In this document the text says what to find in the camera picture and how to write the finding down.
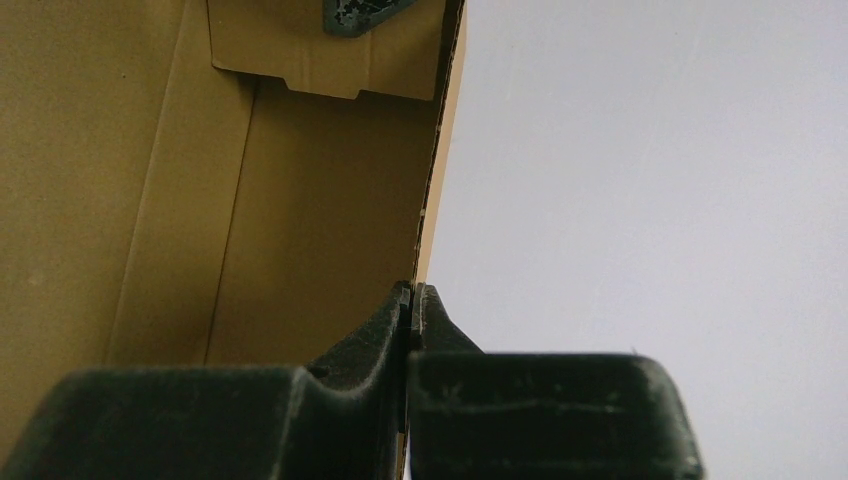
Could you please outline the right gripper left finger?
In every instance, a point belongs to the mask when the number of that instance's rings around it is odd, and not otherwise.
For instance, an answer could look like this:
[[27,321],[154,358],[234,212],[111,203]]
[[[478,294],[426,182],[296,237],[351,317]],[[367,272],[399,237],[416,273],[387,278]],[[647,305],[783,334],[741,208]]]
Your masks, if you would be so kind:
[[28,422],[5,479],[393,479],[411,303],[305,365],[88,369]]

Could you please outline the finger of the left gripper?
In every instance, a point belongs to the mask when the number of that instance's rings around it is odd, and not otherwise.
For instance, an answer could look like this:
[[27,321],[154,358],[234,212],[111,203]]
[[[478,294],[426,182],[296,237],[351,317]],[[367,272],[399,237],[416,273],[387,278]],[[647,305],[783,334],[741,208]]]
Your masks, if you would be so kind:
[[337,37],[360,37],[414,3],[415,0],[324,0],[323,31]]

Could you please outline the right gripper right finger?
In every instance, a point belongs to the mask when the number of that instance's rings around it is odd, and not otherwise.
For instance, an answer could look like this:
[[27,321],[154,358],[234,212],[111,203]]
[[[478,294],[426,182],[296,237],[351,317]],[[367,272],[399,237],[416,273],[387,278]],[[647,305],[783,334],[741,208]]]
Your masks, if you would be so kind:
[[667,370],[622,353],[486,353],[416,287],[407,363],[415,479],[700,479]]

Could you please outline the brown cardboard box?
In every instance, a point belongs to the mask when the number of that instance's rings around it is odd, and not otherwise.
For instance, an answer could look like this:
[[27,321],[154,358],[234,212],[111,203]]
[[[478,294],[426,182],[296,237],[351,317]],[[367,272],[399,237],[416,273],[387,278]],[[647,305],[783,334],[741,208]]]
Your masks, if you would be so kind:
[[424,283],[462,1],[1,5],[1,470],[80,370],[305,365]]

